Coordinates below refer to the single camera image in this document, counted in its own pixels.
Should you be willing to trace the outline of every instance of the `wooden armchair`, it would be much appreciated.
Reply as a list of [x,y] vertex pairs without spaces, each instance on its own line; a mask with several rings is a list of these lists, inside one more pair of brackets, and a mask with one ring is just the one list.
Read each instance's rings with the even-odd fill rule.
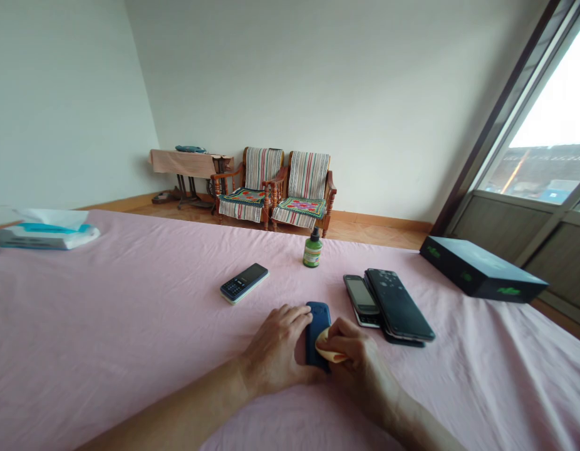
[[[278,188],[283,185],[287,168],[284,165],[284,152],[280,149],[246,147],[242,163],[235,172],[213,174],[210,176],[215,185],[215,207],[219,224],[223,215],[236,219],[263,222],[269,228],[272,194],[278,199]],[[236,189],[235,176],[241,175],[241,187]],[[232,192],[221,194],[221,182],[229,193],[227,179],[232,179]]]
[[[298,167],[293,168],[294,157],[298,157]],[[279,188],[277,195],[274,191],[272,196],[272,215],[271,222],[273,223],[273,230],[277,231],[277,223],[285,222],[296,225],[298,227],[307,227],[313,229],[317,226],[323,230],[322,237],[325,238],[328,234],[329,222],[331,219],[332,208],[336,198],[336,187],[334,186],[332,171],[329,170],[329,155],[322,153],[304,153],[304,152],[290,152],[288,162],[288,180],[284,184],[284,197],[282,201],[279,195]],[[314,212],[305,212],[304,214],[292,213],[290,209],[291,202],[296,203],[296,207],[301,207],[303,204],[312,204]],[[314,217],[319,209],[322,211],[321,217]]]

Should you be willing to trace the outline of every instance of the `spray bottle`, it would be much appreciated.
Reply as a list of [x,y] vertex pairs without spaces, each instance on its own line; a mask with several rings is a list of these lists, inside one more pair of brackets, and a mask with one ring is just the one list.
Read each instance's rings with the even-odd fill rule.
[[304,243],[303,264],[306,267],[318,267],[323,243],[319,240],[319,227],[313,229],[311,237]]

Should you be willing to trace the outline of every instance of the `bottle cap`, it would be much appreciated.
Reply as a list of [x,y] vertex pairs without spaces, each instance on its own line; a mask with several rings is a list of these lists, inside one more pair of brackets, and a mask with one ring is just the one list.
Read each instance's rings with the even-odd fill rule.
[[315,227],[311,233],[311,241],[319,241],[319,227]]

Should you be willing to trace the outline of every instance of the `glass door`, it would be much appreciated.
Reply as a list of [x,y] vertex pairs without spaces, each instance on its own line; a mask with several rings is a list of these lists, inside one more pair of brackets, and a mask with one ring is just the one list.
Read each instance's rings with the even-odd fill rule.
[[580,1],[532,70],[445,234],[546,280],[580,323]]

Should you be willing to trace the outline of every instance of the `wet wipes package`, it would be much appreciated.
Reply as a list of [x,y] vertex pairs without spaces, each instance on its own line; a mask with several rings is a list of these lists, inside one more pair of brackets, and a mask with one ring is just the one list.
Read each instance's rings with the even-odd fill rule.
[[100,231],[84,224],[87,211],[20,209],[24,222],[0,230],[1,247],[67,251],[95,240]]

